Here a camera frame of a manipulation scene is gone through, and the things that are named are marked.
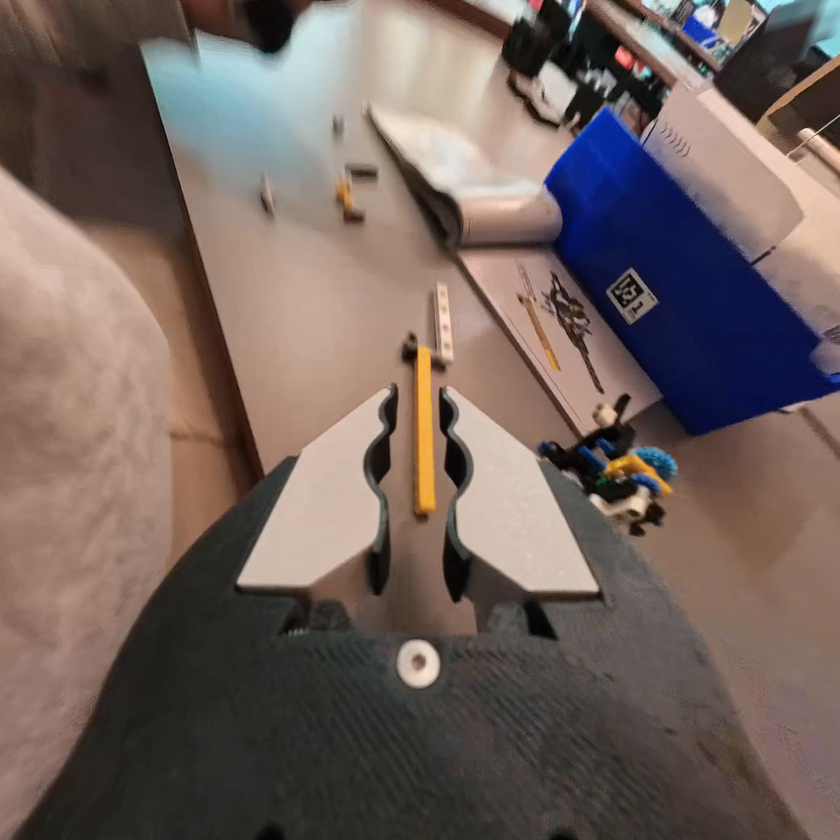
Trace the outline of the white lego beam with holes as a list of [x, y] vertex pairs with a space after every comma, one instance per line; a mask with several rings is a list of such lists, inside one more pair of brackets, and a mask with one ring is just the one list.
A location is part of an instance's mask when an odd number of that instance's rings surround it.
[[432, 293], [435, 335], [435, 363], [445, 369], [454, 362], [454, 340], [448, 286], [436, 281]]

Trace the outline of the person's grey sweater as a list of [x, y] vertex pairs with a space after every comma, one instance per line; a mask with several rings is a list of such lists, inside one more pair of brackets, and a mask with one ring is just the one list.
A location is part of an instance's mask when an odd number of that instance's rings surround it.
[[130, 278], [2, 170], [2, 838], [67, 760], [169, 558], [169, 372]]

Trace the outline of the partly built lego model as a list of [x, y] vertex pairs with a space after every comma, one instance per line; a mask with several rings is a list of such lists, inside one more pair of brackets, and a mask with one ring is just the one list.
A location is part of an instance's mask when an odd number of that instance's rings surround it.
[[624, 393], [612, 405], [597, 404], [595, 429], [578, 444], [563, 448], [547, 440], [537, 452], [571, 476], [602, 515], [641, 538], [647, 526], [663, 526], [663, 501], [673, 493], [679, 469], [661, 448], [636, 445], [636, 429], [624, 420], [630, 402]]

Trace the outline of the blue box with printed tag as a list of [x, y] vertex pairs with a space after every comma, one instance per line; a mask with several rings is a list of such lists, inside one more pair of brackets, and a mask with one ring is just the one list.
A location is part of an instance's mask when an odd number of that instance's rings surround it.
[[838, 393], [817, 334], [609, 108], [544, 184], [558, 257], [687, 432]]

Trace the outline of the long yellow lego beam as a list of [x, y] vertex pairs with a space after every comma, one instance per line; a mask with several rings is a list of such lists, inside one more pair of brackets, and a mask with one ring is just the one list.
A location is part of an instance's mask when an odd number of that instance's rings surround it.
[[434, 470], [434, 406], [432, 354], [428, 347], [416, 348], [413, 398], [414, 511], [427, 517], [437, 508]]

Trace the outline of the open lego instruction booklet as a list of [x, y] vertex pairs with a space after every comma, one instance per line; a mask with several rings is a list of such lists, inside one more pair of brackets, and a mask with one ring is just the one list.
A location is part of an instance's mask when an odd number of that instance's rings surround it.
[[406, 185], [530, 372], [572, 428], [628, 396], [627, 418], [663, 396], [554, 250], [563, 219], [547, 187], [492, 164], [445, 123], [380, 104], [364, 115]]

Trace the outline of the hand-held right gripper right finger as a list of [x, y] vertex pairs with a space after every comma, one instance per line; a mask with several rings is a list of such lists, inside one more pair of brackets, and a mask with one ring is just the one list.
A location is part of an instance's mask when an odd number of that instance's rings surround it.
[[601, 595], [548, 464], [452, 386], [438, 393], [444, 471], [454, 486], [444, 536], [450, 599], [588, 601]]

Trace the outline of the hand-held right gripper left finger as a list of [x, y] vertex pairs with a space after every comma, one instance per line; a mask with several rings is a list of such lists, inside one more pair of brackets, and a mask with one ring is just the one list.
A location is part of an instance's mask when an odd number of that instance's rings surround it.
[[240, 571], [241, 592], [308, 601], [383, 594], [391, 565], [391, 467], [398, 388], [381, 388], [293, 459]]

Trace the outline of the white box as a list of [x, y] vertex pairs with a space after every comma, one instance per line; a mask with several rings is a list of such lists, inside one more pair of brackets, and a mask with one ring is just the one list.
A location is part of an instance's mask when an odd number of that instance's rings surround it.
[[711, 85], [671, 89], [642, 145], [802, 317], [838, 371], [839, 203]]

